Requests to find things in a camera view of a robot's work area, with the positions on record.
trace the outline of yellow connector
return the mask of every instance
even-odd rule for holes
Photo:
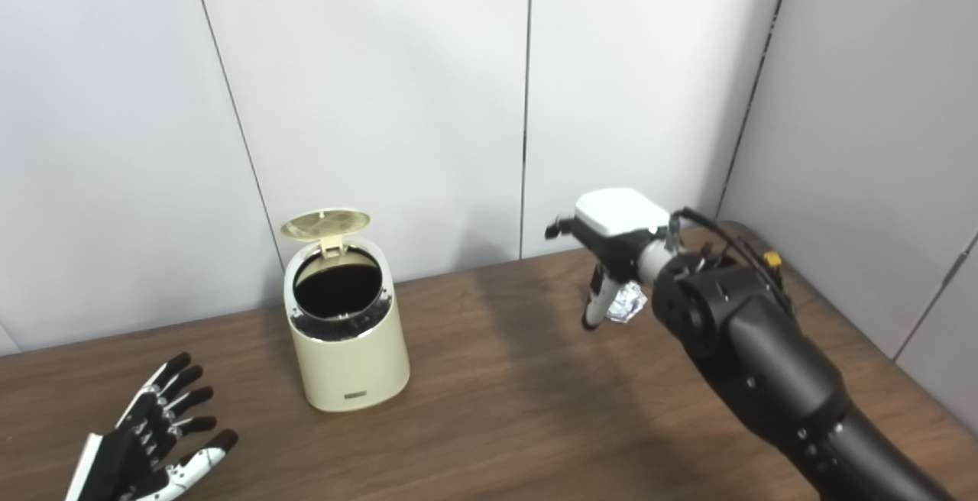
[[[782,265],[782,255],[776,250],[769,250],[764,253],[764,262],[768,264],[768,268],[778,268]]]

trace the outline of panel seam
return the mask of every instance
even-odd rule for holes
[[[923,321],[927,318],[927,316],[929,316],[930,311],[934,309],[934,305],[937,304],[938,300],[944,294],[944,289],[947,289],[947,286],[949,286],[950,282],[953,281],[954,276],[956,276],[957,272],[960,271],[961,265],[963,265],[964,261],[967,260],[968,255],[971,255],[971,250],[974,249],[976,242],[978,242],[978,232],[975,232],[974,236],[972,236],[971,241],[968,243],[968,246],[964,248],[964,251],[961,251],[961,253],[957,255],[954,263],[950,265],[950,269],[947,271],[947,274],[944,274],[944,279],[937,288],[937,292],[934,293],[934,296],[932,296],[930,302],[927,303],[926,309],[923,309],[923,313],[920,314],[920,317],[918,320],[916,320],[916,323],[914,323],[914,328],[912,328],[907,334],[907,338],[904,338],[904,341],[901,342],[900,348],[897,348],[897,352],[893,354],[894,362],[897,361],[897,358],[899,358],[901,354],[904,354],[904,350],[907,349],[907,345],[909,342],[911,342],[911,338],[914,337],[918,329],[920,329],[920,326],[923,325]]]
[[[254,166],[254,159],[251,159],[251,148],[248,146],[248,139],[245,137],[245,127],[241,124],[241,114],[238,113],[238,102],[235,101],[234,91],[231,90],[231,81],[228,79],[228,70],[224,67],[224,57],[221,55],[221,47],[217,44],[217,34],[214,34],[214,25],[210,21],[210,13],[207,11],[207,3],[200,0],[200,9],[203,10],[203,17],[207,21],[207,31],[210,33],[210,40],[214,43],[214,52],[217,55],[217,63],[221,67],[221,76],[224,79],[224,87],[228,91],[228,98],[231,101],[231,109],[235,114],[235,122],[238,123],[238,134],[241,135],[241,143],[244,145],[244,154],[248,157],[248,166],[251,168],[251,177],[254,178],[255,189],[258,191],[258,199],[261,202],[262,212],[265,213],[265,222],[268,224],[269,234],[272,236],[272,245],[275,247],[275,257],[279,260],[279,267],[286,271],[286,264],[282,261],[282,251],[279,248],[279,240],[275,235],[275,226],[272,225],[272,216],[269,215],[268,205],[265,202],[265,194],[261,191],[261,182],[258,181],[258,171]]]
[[[523,231],[526,220],[526,126],[530,108],[530,29],[533,0],[526,0],[526,60],[523,73],[523,163],[520,164],[520,260],[523,260]]]
[[[757,73],[754,74],[754,84],[750,87],[750,97],[747,99],[747,107],[743,111],[743,119],[740,122],[740,131],[737,132],[737,142],[733,144],[733,153],[730,155],[730,166],[727,168],[727,177],[724,178],[724,187],[720,191],[720,201],[717,202],[717,211],[713,215],[714,220],[720,218],[720,209],[723,208],[724,198],[727,197],[727,186],[730,185],[730,175],[734,174],[734,163],[737,161],[737,152],[740,152],[740,142],[743,141],[743,133],[747,129],[747,119],[750,117],[750,110],[754,105],[754,97],[757,96],[757,86],[761,81],[761,72],[764,69],[764,60],[768,58],[768,49],[771,48],[771,39],[775,32],[775,24],[778,24],[778,14],[782,11],[782,3],[785,0],[778,0],[775,5],[775,14],[771,17],[771,24],[768,25],[768,38],[764,41],[764,50],[761,52],[761,60],[757,63]]]

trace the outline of white wall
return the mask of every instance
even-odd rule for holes
[[[927,313],[897,363],[978,435],[975,341],[978,258],[969,257]]]
[[[721,217],[893,356],[978,225],[978,0],[783,0]]]
[[[277,227],[363,209],[396,280],[518,257],[527,0],[206,4]]]
[[[710,211],[776,2],[533,0],[527,95],[529,0],[205,1],[0,0],[0,351],[276,303],[320,206],[398,280],[591,188]]]
[[[0,29],[0,321],[22,349],[279,298],[199,0],[0,0]]]
[[[778,0],[533,0],[523,254],[583,192],[712,215]]]

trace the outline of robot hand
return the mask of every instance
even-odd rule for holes
[[[217,425],[213,417],[177,420],[214,394],[210,386],[181,394],[203,375],[199,365],[188,367],[190,361],[184,352],[160,366],[137,390],[111,432],[88,435],[66,501],[169,501],[233,448],[238,435],[226,429],[174,465],[158,467],[184,435]]]
[[[558,219],[545,236],[565,234],[573,234],[598,260],[581,319],[588,331],[604,320],[622,285],[632,281],[652,285],[681,248],[678,217],[630,188],[581,196],[573,218]]]

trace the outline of wooden table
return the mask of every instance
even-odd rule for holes
[[[86,433],[181,351],[217,392],[196,414],[241,435],[186,501],[816,499],[649,310],[582,331],[593,265],[577,250],[400,284],[411,382],[349,414],[306,403],[280,307],[0,358],[0,499],[62,499]],[[866,414],[978,499],[978,442],[790,269],[786,282]]]

